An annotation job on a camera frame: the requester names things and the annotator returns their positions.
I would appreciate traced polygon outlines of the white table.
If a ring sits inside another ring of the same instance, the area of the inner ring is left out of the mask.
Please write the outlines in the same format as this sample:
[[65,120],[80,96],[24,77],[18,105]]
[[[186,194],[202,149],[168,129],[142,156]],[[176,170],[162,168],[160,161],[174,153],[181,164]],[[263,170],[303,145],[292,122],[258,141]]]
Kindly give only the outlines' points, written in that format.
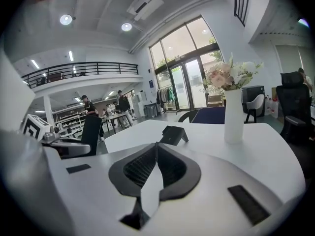
[[302,168],[280,134],[265,123],[245,124],[243,140],[228,144],[223,124],[147,120],[105,139],[109,153],[159,141],[167,126],[184,128],[189,141],[178,146],[229,161],[262,182],[282,202],[304,193]]

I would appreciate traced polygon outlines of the grey table with black legs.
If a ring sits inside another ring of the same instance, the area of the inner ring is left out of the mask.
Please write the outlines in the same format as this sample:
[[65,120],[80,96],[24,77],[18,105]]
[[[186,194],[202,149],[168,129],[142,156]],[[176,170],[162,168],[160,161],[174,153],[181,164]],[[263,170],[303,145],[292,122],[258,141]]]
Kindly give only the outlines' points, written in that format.
[[108,133],[110,133],[109,123],[111,123],[113,132],[114,132],[114,134],[116,134],[116,129],[115,129],[115,126],[114,126],[114,121],[115,120],[118,121],[118,124],[120,125],[121,129],[124,130],[126,127],[122,124],[121,118],[123,118],[125,116],[126,116],[126,114],[122,113],[122,114],[114,114],[112,116],[104,117],[103,119],[105,120]]

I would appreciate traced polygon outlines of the white vase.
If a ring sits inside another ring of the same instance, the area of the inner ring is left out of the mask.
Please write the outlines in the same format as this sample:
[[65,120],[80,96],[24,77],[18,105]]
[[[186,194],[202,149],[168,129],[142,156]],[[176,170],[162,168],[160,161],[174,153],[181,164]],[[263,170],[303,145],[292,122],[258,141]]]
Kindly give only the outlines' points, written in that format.
[[243,139],[244,129],[241,90],[225,91],[225,98],[224,140],[230,144],[239,143]]

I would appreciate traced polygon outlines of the ceiling air conditioner unit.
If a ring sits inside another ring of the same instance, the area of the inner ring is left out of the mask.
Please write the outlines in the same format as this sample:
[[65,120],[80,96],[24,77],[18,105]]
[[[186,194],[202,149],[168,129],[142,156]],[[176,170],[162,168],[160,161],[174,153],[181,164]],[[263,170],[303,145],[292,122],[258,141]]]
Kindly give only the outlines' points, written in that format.
[[134,21],[146,20],[163,4],[163,0],[134,0],[127,12],[133,16]]

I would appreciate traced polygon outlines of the grey wheeled bin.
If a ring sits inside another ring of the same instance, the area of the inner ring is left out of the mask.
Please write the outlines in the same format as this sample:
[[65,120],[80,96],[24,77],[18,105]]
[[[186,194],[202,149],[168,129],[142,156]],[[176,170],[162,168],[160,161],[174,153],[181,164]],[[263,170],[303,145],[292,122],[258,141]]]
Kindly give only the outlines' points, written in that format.
[[158,110],[156,103],[148,104],[144,106],[144,114],[146,117],[155,118],[158,116]]

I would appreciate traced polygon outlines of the person's white shirt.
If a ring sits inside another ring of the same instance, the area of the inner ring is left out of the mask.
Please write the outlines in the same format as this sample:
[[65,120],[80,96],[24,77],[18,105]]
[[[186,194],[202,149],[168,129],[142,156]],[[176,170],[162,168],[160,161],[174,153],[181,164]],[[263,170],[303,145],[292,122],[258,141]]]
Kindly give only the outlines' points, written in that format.
[[3,49],[0,49],[0,129],[17,131],[35,98]]

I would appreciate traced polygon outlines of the blue chair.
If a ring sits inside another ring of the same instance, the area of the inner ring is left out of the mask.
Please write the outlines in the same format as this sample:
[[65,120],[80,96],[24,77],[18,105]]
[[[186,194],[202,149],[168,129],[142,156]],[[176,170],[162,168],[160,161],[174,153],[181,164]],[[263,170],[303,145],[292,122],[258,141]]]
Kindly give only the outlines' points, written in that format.
[[192,123],[200,124],[224,124],[225,107],[208,107],[198,110]]

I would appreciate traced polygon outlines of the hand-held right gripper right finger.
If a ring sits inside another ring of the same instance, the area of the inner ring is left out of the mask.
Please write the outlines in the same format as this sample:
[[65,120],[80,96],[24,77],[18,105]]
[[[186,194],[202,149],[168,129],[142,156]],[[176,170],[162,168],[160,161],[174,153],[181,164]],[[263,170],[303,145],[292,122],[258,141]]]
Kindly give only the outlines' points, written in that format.
[[243,186],[270,214],[282,201],[263,183],[234,164],[215,156],[171,146],[201,169],[198,185],[185,197],[161,202],[147,223],[154,236],[248,236],[269,232],[252,226],[228,188]]

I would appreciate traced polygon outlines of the pink and white flower bouquet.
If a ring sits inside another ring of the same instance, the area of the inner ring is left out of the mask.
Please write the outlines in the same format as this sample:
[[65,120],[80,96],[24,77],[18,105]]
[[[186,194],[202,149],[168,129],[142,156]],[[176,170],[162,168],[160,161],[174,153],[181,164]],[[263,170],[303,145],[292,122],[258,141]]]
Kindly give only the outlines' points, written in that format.
[[262,62],[235,63],[231,56],[228,62],[220,61],[205,70],[205,78],[202,81],[203,92],[223,96],[226,91],[241,89],[251,82],[262,67]]

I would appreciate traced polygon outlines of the cardboard box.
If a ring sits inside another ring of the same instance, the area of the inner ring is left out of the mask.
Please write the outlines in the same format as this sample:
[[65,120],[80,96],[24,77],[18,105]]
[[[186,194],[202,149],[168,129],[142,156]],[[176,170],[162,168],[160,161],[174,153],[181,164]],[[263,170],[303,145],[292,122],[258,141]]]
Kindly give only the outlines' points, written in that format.
[[208,95],[208,107],[221,107],[223,106],[222,98],[220,95]]

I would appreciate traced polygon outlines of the glass entrance door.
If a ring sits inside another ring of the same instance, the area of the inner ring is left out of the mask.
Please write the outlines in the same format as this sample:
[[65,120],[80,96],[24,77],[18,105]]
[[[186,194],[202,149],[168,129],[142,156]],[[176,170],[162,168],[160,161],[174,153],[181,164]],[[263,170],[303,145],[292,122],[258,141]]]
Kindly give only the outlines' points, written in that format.
[[207,107],[205,70],[223,61],[219,45],[203,17],[183,23],[149,48],[158,89],[172,86],[176,110]]

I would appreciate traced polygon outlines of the clothes rack with garments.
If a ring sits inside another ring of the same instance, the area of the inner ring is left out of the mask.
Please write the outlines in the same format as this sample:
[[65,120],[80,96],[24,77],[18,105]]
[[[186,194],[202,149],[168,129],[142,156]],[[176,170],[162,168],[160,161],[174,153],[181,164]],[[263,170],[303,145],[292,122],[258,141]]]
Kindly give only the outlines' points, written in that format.
[[172,86],[158,89],[156,101],[161,107],[162,112],[176,110],[175,95]]

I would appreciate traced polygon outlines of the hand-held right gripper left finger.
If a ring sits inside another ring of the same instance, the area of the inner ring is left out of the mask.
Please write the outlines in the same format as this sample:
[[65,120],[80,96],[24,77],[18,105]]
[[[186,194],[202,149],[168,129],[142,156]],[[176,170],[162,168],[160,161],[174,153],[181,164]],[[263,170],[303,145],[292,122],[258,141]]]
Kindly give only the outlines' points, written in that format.
[[45,208],[49,231],[54,236],[158,236],[146,227],[136,230],[120,222],[132,213],[136,198],[120,194],[108,176],[113,163],[144,147],[65,160],[56,150],[44,147],[57,195]]

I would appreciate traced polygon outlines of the black office chair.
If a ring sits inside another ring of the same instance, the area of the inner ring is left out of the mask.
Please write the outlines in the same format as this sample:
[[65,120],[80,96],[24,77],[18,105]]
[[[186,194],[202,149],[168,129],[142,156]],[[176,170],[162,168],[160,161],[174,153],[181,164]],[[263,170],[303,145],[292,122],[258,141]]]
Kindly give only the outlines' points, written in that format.
[[281,136],[290,144],[304,145],[312,132],[309,89],[299,72],[282,73],[276,93],[283,113]]

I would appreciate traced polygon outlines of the clear water jugs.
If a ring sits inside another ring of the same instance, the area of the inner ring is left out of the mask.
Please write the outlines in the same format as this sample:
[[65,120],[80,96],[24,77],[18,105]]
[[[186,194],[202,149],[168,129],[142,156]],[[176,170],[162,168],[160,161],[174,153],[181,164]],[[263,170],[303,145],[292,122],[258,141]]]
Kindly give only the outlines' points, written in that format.
[[270,115],[275,119],[278,118],[279,103],[276,98],[271,98],[268,95],[265,97],[265,115]]

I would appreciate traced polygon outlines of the black balcony railing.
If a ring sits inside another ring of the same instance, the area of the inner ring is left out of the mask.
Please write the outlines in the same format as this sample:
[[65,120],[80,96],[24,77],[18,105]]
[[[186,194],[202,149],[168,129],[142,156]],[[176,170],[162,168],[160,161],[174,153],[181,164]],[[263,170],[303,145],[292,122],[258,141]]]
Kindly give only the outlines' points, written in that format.
[[92,75],[138,75],[138,65],[123,62],[74,62],[66,63],[48,68],[43,68],[22,76],[22,80],[30,88],[71,79],[82,76]]

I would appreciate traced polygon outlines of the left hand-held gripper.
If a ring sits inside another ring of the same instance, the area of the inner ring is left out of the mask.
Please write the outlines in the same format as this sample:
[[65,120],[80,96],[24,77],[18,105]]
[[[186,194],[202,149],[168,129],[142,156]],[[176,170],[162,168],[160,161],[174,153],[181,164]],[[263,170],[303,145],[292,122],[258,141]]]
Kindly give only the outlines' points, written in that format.
[[27,114],[22,128],[23,134],[33,137],[42,144],[54,148],[61,159],[91,156],[91,146],[80,144],[81,140],[61,135],[57,126],[53,126],[42,118]]

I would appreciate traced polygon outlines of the dark round-back chair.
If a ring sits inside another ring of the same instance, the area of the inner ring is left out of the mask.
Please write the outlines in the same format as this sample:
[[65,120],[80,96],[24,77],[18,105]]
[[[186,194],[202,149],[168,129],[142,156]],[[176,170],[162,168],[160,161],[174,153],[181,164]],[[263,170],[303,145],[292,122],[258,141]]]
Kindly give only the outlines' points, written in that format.
[[189,120],[189,123],[193,121],[195,116],[197,115],[199,110],[191,110],[189,112],[184,113],[178,120],[178,122],[184,122],[186,119]]

